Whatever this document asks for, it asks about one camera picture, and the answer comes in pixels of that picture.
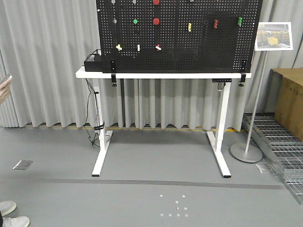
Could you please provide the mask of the bystander hand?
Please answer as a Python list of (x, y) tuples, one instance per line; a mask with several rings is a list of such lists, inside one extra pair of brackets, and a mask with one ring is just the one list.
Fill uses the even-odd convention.
[(10, 95), (10, 86), (12, 82), (12, 76), (8, 76), (0, 85), (0, 104), (2, 104)]

